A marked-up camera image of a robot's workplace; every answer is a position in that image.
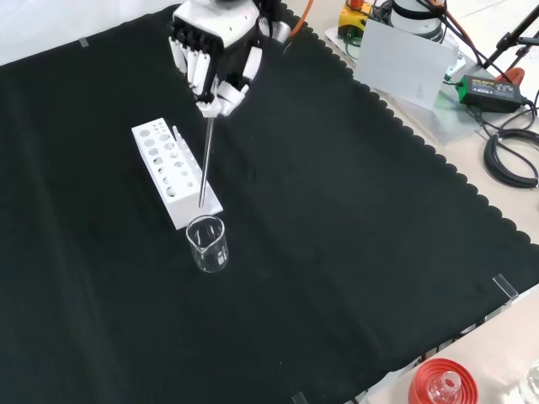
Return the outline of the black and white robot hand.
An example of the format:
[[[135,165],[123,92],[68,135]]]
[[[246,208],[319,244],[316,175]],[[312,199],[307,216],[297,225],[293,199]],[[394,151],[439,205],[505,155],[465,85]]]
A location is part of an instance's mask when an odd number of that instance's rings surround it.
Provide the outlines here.
[[[168,26],[175,70],[207,119],[228,116],[259,72],[263,45],[283,44],[291,27],[277,1],[184,1]]]

